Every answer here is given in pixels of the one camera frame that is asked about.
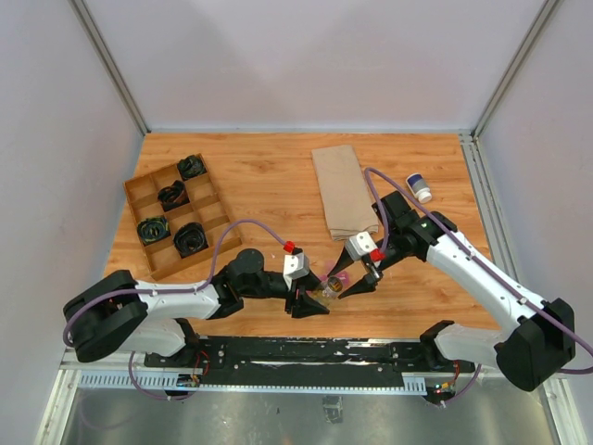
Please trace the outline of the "clear bottle yellow capsules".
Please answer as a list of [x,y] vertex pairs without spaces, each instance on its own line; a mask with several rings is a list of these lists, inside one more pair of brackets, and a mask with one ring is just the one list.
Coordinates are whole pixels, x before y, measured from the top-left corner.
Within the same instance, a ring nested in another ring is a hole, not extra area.
[[343,292],[343,282],[337,276],[330,276],[322,281],[313,291],[309,293],[309,296],[320,302],[320,304],[328,305]]

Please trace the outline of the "pink weekly pill organizer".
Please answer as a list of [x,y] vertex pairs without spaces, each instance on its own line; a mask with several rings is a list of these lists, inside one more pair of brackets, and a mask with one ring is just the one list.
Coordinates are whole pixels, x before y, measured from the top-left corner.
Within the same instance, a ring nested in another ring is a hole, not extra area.
[[350,276],[348,274],[348,268],[350,267],[349,264],[345,266],[341,266],[341,270],[337,271],[336,268],[339,266],[339,263],[336,261],[335,263],[331,263],[327,261],[324,265],[324,275],[320,277],[323,282],[326,282],[330,277],[336,277],[340,280],[343,287],[346,287],[350,284]]

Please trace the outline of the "white capped pill bottle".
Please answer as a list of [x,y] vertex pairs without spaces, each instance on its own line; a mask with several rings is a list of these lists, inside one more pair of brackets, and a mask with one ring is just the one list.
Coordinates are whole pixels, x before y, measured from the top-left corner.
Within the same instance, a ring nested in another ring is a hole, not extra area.
[[406,184],[413,196],[421,204],[425,204],[433,198],[429,185],[420,173],[415,172],[408,176],[406,179]]

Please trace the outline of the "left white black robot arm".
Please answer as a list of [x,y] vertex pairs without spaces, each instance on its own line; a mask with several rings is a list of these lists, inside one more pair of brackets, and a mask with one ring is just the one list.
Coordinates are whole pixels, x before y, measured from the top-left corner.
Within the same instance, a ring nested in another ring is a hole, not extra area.
[[192,284],[151,283],[118,270],[64,306],[63,341],[79,362],[121,351],[155,353],[185,367],[198,355],[190,319],[227,318],[243,309],[245,299],[281,299],[294,319],[328,313],[312,297],[321,281],[302,250],[285,256],[280,272],[264,266],[263,254],[246,248],[210,280]]

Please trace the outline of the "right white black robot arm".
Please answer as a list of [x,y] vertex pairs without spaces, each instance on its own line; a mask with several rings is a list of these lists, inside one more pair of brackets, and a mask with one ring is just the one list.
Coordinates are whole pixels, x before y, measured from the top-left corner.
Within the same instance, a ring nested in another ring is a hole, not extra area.
[[420,216],[393,192],[374,204],[386,217],[386,249],[361,232],[351,236],[332,274],[360,261],[366,273],[341,297],[373,292],[384,270],[407,258],[447,274],[496,320],[498,329],[470,328],[443,320],[420,336],[420,359],[432,371],[454,361],[497,368],[517,388],[532,391],[575,356],[574,311],[562,299],[546,301],[508,277],[437,211]]

